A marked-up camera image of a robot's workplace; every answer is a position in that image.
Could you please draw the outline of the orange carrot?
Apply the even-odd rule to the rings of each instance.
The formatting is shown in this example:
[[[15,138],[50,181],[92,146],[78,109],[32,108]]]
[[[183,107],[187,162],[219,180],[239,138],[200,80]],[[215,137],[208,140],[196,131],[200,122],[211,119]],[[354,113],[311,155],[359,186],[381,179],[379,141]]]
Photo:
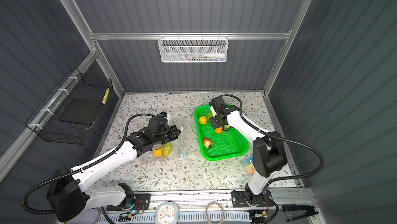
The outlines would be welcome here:
[[[221,134],[221,133],[223,132],[223,128],[222,128],[222,127],[216,128],[216,129],[215,129],[215,132],[216,132],[217,134]]]

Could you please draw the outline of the yellow lemon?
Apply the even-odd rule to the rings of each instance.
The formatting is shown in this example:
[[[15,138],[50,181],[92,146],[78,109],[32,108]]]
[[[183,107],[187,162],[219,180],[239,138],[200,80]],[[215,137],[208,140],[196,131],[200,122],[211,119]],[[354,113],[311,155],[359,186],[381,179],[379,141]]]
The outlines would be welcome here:
[[[208,122],[207,117],[205,116],[201,116],[198,121],[201,125],[206,125]]]

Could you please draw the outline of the green pear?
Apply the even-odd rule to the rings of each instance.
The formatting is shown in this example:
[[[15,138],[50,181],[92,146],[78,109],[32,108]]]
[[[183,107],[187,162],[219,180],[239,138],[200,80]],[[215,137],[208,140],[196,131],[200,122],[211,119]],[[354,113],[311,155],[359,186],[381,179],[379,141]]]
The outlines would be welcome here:
[[[172,149],[173,149],[173,144],[172,144],[171,142],[166,143],[166,144],[161,148],[162,153],[163,153],[163,157],[164,157],[164,158],[169,158]]]

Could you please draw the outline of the orange fruit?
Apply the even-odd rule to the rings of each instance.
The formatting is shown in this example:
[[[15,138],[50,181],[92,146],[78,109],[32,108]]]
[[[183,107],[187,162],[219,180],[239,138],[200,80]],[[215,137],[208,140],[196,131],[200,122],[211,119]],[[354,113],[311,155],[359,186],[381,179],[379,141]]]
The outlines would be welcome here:
[[[163,156],[163,151],[162,151],[162,149],[159,148],[159,149],[154,150],[154,151],[153,151],[153,155],[154,155],[155,157],[162,157],[162,156]]]

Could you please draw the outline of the red yellow peach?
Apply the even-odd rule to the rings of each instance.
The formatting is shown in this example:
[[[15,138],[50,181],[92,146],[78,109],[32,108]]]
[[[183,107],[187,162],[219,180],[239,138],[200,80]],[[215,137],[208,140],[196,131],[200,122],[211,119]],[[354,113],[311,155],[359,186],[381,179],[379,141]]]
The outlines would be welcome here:
[[[208,139],[208,138],[204,138],[203,139],[203,145],[206,149],[212,149],[213,148],[213,142]]]

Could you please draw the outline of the clear zip top bag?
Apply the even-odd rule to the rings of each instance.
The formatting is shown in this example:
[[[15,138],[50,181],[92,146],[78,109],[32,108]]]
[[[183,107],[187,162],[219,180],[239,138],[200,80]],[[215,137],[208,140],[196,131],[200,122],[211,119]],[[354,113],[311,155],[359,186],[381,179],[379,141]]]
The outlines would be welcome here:
[[[181,134],[178,136],[178,139],[175,141],[171,141],[173,144],[173,149],[170,153],[169,158],[155,157],[153,155],[153,151],[150,151],[148,154],[148,159],[150,161],[156,160],[175,160],[178,158],[184,158],[187,155],[188,148],[194,142],[194,134],[191,127],[188,124],[186,119],[182,119],[174,123],[177,128],[181,131]],[[164,145],[158,144],[154,146],[154,150],[162,148]]]

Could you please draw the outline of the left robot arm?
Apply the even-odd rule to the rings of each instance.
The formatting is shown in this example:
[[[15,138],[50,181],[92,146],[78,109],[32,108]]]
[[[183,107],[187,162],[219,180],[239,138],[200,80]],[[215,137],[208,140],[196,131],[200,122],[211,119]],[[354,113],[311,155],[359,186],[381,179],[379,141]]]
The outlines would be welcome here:
[[[166,116],[153,116],[147,127],[124,136],[118,147],[72,169],[58,169],[55,176],[64,172],[72,174],[51,182],[47,192],[47,200],[58,220],[65,223],[85,210],[108,205],[137,210],[139,202],[127,184],[120,183],[113,188],[99,190],[92,189],[92,185],[115,168],[152,150],[154,146],[177,140],[180,134],[181,130],[177,126],[168,124]]]

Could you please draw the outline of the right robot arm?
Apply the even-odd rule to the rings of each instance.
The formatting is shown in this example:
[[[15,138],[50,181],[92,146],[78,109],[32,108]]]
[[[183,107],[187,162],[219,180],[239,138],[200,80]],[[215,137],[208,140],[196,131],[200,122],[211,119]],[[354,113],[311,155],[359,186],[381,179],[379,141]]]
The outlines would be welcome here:
[[[214,129],[229,125],[240,132],[252,145],[252,163],[255,172],[246,187],[246,198],[254,198],[263,194],[277,173],[287,164],[283,141],[277,132],[269,132],[260,128],[244,116],[243,103],[239,106],[227,105],[223,95],[212,99],[209,103],[213,116],[210,123]]]

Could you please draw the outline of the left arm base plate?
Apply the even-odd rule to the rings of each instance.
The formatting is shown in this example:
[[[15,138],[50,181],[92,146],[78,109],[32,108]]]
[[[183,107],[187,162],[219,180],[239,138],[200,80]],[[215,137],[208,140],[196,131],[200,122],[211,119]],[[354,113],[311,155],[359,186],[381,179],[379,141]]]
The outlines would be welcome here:
[[[144,211],[148,210],[148,206],[151,201],[151,194],[134,194],[134,196],[128,195],[120,205],[107,206],[107,211]]]

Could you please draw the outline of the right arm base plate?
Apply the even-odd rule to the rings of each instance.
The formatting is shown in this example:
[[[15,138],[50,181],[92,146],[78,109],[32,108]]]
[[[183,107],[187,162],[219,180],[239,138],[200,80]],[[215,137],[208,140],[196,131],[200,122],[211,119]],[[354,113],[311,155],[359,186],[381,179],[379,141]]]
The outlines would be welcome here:
[[[231,192],[231,199],[234,208],[239,208],[239,207],[269,208],[274,206],[274,204],[270,200],[269,194],[253,195],[246,191],[233,190]]]

